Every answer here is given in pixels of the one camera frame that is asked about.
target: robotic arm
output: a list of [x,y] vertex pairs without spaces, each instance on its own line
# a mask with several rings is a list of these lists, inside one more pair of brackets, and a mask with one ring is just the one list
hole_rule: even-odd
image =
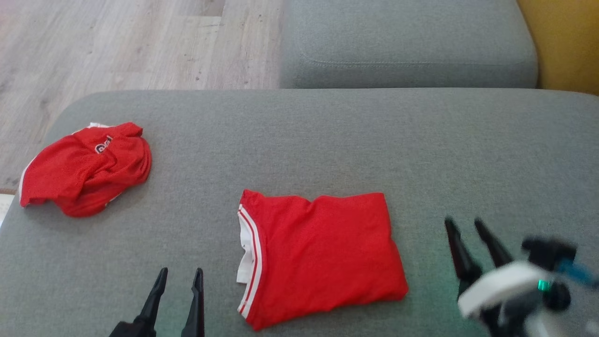
[[555,322],[555,315],[571,302],[562,274],[593,289],[598,282],[574,264],[576,247],[558,239],[529,237],[522,249],[528,261],[514,261],[501,242],[480,219],[476,230],[489,249],[496,269],[483,273],[460,237],[451,218],[445,219],[456,276],[460,280],[458,308],[464,318],[481,321],[493,337],[569,336]]
[[[156,337],[154,324],[158,315],[160,297],[167,286],[167,276],[168,269],[162,268],[141,313],[133,323],[117,324],[109,337]],[[195,272],[191,290],[193,299],[181,337],[204,337],[204,273],[200,268]]]

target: gray sofa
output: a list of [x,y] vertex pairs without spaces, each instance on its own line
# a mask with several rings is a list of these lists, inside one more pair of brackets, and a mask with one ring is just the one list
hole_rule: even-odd
[[[599,269],[599,98],[527,89],[112,92],[60,116],[51,143],[89,124],[134,121],[153,152],[148,181],[97,216],[13,203],[0,228],[0,336],[106,337],[170,269],[156,330],[179,336],[197,267],[207,336],[483,336],[463,320],[443,218],[486,270],[481,216],[515,257],[525,235],[579,244]],[[266,195],[385,193],[410,292],[256,334],[236,308],[244,188]],[[573,287],[573,335],[596,296]]]
[[283,88],[534,88],[516,0],[286,0]]

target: green light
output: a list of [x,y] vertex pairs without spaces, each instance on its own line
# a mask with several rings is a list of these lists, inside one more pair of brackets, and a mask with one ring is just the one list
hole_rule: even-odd
[[551,285],[549,284],[549,282],[540,279],[537,288],[539,288],[540,291],[549,291]]

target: folded red shirt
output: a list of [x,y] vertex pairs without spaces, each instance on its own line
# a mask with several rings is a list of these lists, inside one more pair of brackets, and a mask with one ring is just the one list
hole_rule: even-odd
[[23,171],[20,204],[54,201],[69,216],[90,216],[125,189],[146,181],[152,166],[143,129],[92,123],[43,149]]
[[408,292],[382,193],[309,202],[245,190],[240,203],[238,311],[255,330]]

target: wooden floor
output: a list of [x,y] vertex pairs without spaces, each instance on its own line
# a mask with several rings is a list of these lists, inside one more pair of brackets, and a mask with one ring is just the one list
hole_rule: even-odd
[[83,96],[276,88],[282,1],[0,0],[0,192]]

